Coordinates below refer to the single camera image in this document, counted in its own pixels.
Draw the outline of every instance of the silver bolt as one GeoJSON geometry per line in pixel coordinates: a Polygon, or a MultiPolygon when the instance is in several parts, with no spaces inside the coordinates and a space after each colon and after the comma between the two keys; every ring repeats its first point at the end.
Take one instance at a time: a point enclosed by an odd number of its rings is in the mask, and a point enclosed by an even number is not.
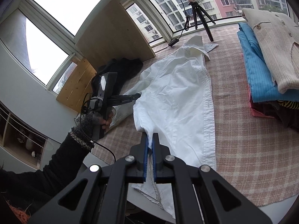
{"type": "Polygon", "coordinates": [[[205,172],[205,173],[207,173],[207,172],[210,171],[210,167],[208,165],[202,165],[200,167],[200,170],[203,171],[203,172],[205,172]]]}
{"type": "Polygon", "coordinates": [[[175,159],[175,157],[174,157],[173,155],[167,155],[167,156],[165,157],[165,159],[166,159],[167,161],[173,161],[173,160],[175,159]]]}
{"type": "Polygon", "coordinates": [[[134,161],[134,159],[135,159],[134,156],[131,156],[131,155],[128,155],[125,158],[126,161],[134,161]]]}
{"type": "Polygon", "coordinates": [[[100,167],[98,165],[92,165],[89,167],[89,170],[92,172],[98,172],[99,169],[100,167]]]}

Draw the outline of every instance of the beige cardigan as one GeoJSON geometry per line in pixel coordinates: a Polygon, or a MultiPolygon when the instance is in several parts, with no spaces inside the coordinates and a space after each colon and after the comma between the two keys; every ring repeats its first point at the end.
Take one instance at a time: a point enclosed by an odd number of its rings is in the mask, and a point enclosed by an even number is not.
{"type": "Polygon", "coordinates": [[[299,27],[284,13],[244,8],[278,91],[299,89],[299,27]]]}

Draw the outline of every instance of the folded blue garment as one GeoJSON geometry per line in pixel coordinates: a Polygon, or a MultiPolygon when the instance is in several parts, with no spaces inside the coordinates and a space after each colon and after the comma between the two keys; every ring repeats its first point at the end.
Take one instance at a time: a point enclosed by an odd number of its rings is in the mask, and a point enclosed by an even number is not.
{"type": "Polygon", "coordinates": [[[281,94],[277,89],[277,85],[273,85],[261,48],[249,25],[239,23],[239,29],[240,31],[237,34],[243,49],[247,81],[253,102],[274,100],[299,102],[299,90],[289,89],[281,94]]]}

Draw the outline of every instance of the checkered cloth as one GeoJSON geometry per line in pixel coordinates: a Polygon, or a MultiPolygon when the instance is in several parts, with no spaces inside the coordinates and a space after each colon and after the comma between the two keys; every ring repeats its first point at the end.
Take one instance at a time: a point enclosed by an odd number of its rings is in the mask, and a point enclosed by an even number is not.
{"type": "MultiPolygon", "coordinates": [[[[206,61],[212,80],[217,172],[257,206],[299,193],[299,134],[284,129],[275,119],[252,116],[242,49],[237,37],[238,25],[216,27],[211,31],[215,43],[219,44],[209,52],[210,61],[206,61]]],[[[202,35],[204,43],[209,42],[205,31],[183,36],[173,48],[146,61],[142,71],[195,34],[202,35]]],[[[132,88],[138,79],[139,75],[127,82],[122,92],[132,88]]],[[[140,138],[133,116],[129,116],[108,132],[101,144],[120,158],[127,155],[140,138]]],[[[113,163],[111,154],[98,146],[92,153],[113,163]]]]}

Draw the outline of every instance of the tree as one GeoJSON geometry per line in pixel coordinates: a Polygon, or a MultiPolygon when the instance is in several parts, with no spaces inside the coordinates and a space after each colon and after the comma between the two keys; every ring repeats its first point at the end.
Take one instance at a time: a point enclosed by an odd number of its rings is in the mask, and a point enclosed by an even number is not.
{"type": "Polygon", "coordinates": [[[267,10],[267,11],[276,12],[276,13],[288,14],[288,10],[286,8],[281,10],[281,8],[276,7],[276,6],[271,6],[271,5],[265,5],[263,8],[260,8],[260,10],[267,10]]]}

